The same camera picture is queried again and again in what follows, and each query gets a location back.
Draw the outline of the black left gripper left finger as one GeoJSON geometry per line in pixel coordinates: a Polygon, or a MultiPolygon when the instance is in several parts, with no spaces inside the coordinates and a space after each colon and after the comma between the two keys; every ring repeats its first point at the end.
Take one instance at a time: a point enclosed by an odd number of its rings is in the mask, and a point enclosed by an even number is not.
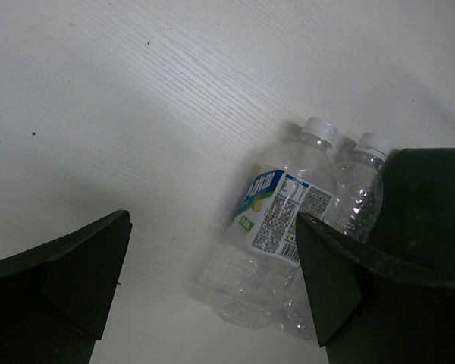
{"type": "Polygon", "coordinates": [[[0,260],[0,363],[88,363],[102,339],[132,231],[117,210],[0,260]]]}

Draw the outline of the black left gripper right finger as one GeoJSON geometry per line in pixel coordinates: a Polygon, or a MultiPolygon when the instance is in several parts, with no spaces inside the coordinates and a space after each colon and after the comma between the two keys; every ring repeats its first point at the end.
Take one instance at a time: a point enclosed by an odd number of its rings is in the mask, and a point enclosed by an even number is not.
{"type": "Polygon", "coordinates": [[[308,214],[297,247],[331,363],[455,363],[455,277],[351,240],[308,214]]]}

